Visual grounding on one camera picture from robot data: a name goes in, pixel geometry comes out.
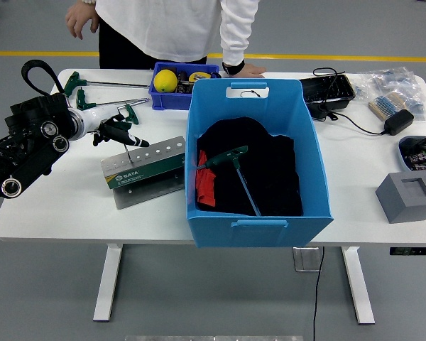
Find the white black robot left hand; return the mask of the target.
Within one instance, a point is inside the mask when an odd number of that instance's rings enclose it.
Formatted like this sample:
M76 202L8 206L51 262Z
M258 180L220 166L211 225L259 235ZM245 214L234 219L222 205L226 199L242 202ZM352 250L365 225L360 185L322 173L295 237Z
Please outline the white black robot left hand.
M112 125L113 118L119 114L119 110L113 104L93 107L84 111L71 109L72 120L75 123L76 132L70 139L78 140L88 133L95 133L99 140L113 140L128 146L149 147L150 144L131 135L127 129L121 129Z

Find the person's left hand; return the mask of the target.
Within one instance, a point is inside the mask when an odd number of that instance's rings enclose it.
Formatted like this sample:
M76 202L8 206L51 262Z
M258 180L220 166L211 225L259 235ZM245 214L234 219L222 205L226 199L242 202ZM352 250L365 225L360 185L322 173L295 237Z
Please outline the person's left hand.
M242 70L235 75L230 75L233 78L264 78L263 74L266 72L264 67L255 66L246 63Z

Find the person's right hand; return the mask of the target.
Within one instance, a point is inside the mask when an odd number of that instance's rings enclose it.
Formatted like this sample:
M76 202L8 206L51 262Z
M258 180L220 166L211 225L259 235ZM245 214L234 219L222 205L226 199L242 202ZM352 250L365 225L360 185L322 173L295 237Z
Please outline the person's right hand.
M99 28L99 15L96 11L96 1L76 1L65 16L68 31L74 38L83 39L82 30L89 23L91 33Z

